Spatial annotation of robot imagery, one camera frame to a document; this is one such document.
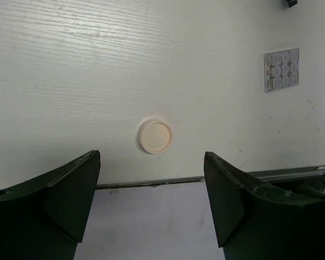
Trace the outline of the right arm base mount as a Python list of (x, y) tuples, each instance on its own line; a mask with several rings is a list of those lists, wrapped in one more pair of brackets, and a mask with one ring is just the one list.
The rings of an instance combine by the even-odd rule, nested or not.
[(292, 193), (325, 200), (325, 174), (273, 180), (269, 183)]

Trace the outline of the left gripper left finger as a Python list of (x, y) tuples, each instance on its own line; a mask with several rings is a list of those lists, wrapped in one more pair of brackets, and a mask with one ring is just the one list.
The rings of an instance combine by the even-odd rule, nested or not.
[(99, 173), (97, 150), (0, 190), (0, 259), (73, 259)]

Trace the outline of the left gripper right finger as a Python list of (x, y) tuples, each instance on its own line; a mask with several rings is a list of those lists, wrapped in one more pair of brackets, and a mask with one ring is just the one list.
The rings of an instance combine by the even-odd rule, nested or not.
[(205, 183), (224, 257), (325, 259), (325, 200), (269, 183), (322, 174), (317, 167), (247, 173), (206, 152)]

